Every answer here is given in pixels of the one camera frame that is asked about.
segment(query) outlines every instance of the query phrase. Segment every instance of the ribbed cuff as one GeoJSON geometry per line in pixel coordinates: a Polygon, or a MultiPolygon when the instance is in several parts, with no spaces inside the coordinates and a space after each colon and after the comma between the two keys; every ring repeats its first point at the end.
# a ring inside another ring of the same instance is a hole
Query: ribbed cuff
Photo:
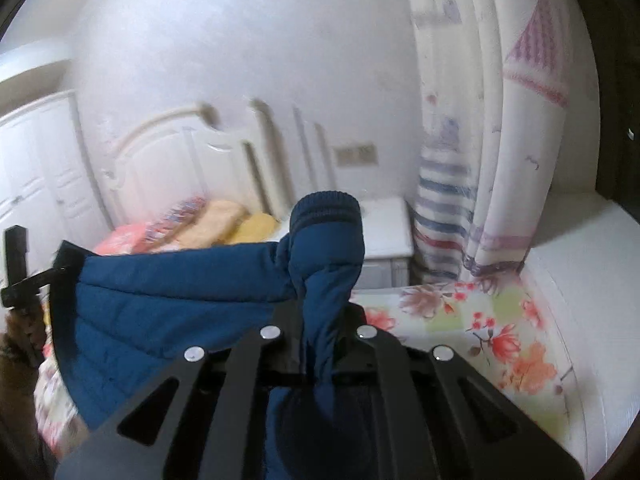
{"type": "Polygon", "coordinates": [[[360,204],[341,191],[319,191],[302,198],[291,212],[290,236],[305,227],[324,222],[349,222],[362,230],[360,204]]]}

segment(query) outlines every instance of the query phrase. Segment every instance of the yellow pillow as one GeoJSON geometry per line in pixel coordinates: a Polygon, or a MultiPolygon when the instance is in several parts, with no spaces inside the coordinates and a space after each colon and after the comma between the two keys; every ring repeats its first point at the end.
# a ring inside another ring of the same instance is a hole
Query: yellow pillow
{"type": "Polygon", "coordinates": [[[273,216],[267,213],[256,213],[245,219],[225,244],[251,244],[264,241],[271,236],[278,225],[278,221],[273,216]]]}

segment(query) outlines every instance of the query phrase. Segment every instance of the wall socket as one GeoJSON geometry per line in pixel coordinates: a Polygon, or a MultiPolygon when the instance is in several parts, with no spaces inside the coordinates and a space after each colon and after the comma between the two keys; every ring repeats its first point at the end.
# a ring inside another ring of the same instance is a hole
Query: wall socket
{"type": "Polygon", "coordinates": [[[338,168],[378,165],[378,149],[373,143],[334,148],[334,156],[338,168]]]}

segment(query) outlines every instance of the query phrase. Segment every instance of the metal rivet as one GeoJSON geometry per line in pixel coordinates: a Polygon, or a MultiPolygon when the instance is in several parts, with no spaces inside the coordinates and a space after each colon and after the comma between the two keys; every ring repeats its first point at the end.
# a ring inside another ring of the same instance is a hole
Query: metal rivet
{"type": "Polygon", "coordinates": [[[282,334],[282,330],[275,325],[263,326],[260,329],[260,337],[262,339],[277,339],[280,337],[280,334],[282,334]]]}
{"type": "Polygon", "coordinates": [[[184,351],[184,358],[190,363],[196,363],[204,357],[205,351],[201,346],[192,346],[184,351]]]}
{"type": "Polygon", "coordinates": [[[431,352],[438,361],[451,361],[454,356],[453,350],[444,345],[436,346],[431,352]]]}
{"type": "Polygon", "coordinates": [[[378,330],[371,325],[360,325],[356,329],[356,334],[360,339],[372,339],[378,334],[378,330]]]}

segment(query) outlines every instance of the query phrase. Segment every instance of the wardrobe door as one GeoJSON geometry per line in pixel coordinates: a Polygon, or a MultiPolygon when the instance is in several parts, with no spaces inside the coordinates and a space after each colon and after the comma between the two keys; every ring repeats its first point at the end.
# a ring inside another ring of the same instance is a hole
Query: wardrobe door
{"type": "MultiPolygon", "coordinates": [[[[9,183],[9,176],[4,166],[2,152],[0,151],[0,235],[4,233],[5,229],[20,223],[14,204],[14,198],[15,197],[9,183]]],[[[7,285],[6,261],[4,259],[4,236],[2,236],[2,239],[0,239],[0,288],[6,287],[7,285]]]]}
{"type": "Polygon", "coordinates": [[[0,128],[0,153],[13,196],[11,204],[18,211],[20,224],[29,230],[30,273],[47,269],[67,236],[35,147],[37,127],[37,117],[24,114],[0,128]]]}
{"type": "Polygon", "coordinates": [[[69,98],[36,110],[37,145],[48,184],[68,225],[68,240],[91,249],[109,234],[106,218],[82,159],[69,98]]]}

